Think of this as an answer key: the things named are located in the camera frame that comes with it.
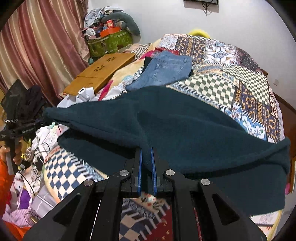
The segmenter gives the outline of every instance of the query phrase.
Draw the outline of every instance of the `paw print design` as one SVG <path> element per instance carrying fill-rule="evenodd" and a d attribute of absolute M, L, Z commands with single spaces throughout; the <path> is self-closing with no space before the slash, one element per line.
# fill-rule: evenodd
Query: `paw print design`
<path fill-rule="evenodd" d="M 116 57 L 111 57 L 111 58 L 107 59 L 107 62 L 113 61 L 114 59 L 116 59 Z"/>
<path fill-rule="evenodd" d="M 105 67 L 104 65 L 101 65 L 101 66 L 97 67 L 97 68 L 95 69 L 95 71 L 102 70 L 104 67 Z"/>

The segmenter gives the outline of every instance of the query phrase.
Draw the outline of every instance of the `yellow plush object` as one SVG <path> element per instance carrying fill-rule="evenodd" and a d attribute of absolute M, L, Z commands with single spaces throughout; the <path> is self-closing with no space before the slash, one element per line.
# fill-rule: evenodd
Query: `yellow plush object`
<path fill-rule="evenodd" d="M 201 29 L 193 29 L 188 34 L 193 36 L 201 36 L 208 39 L 210 38 L 209 34 Z"/>

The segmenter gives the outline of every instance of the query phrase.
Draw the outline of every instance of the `purple object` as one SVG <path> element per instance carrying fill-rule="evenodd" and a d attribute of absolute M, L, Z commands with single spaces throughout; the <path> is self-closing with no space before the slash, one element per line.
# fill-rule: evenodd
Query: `purple object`
<path fill-rule="evenodd" d="M 31 197 L 26 189 L 22 189 L 20 193 L 20 205 L 18 209 L 27 209 L 29 207 L 29 201 Z"/>

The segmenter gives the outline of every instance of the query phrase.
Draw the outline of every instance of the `bed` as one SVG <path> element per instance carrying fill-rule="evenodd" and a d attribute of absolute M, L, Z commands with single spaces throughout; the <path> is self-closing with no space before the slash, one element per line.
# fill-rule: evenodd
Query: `bed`
<path fill-rule="evenodd" d="M 140 57 L 155 47 L 178 50 L 180 55 L 193 58 L 194 78 L 169 84 L 167 88 L 219 109 L 250 135 L 272 143 L 284 139 L 281 111 L 263 71 L 247 52 L 215 39 L 166 34 L 152 44 L 137 44 L 125 49 L 125 52 L 135 53 L 137 60 L 113 75 L 110 90 L 103 100 L 126 93 L 126 85 L 137 79 L 143 70 L 144 59 Z M 219 77 L 215 79 L 219 87 L 210 90 L 204 80 L 211 81 L 213 74 Z M 73 153 L 60 148 L 49 156 L 44 177 L 57 202 L 88 178 L 95 181 L 107 178 Z M 281 212 L 250 218 L 271 240 Z M 150 220 L 151 227 L 145 226 L 147 220 Z M 142 193 L 139 199 L 124 199 L 120 240 L 172 240 L 171 235 L 171 209 L 165 200 L 146 193 Z"/>

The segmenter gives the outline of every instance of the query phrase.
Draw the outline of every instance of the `metal bolt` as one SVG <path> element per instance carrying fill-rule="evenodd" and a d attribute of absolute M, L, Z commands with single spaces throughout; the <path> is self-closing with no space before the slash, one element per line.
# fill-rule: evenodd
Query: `metal bolt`
<path fill-rule="evenodd" d="M 202 183 L 203 185 L 205 185 L 205 186 L 209 186 L 211 182 L 210 182 L 209 179 L 204 178 L 204 179 L 201 180 L 201 183 Z"/>
<path fill-rule="evenodd" d="M 83 182 L 83 184 L 86 186 L 86 187 L 89 187 L 91 186 L 92 184 L 94 183 L 94 181 L 92 179 L 87 179 Z"/>
<path fill-rule="evenodd" d="M 120 174 L 121 176 L 125 177 L 126 175 L 128 175 L 128 170 L 121 170 L 121 171 L 119 172 L 119 174 Z"/>
<path fill-rule="evenodd" d="M 168 170 L 165 171 L 165 173 L 166 173 L 166 175 L 168 175 L 168 176 L 172 176 L 172 175 L 175 174 L 175 171 L 172 170 L 172 169 L 168 169 Z"/>

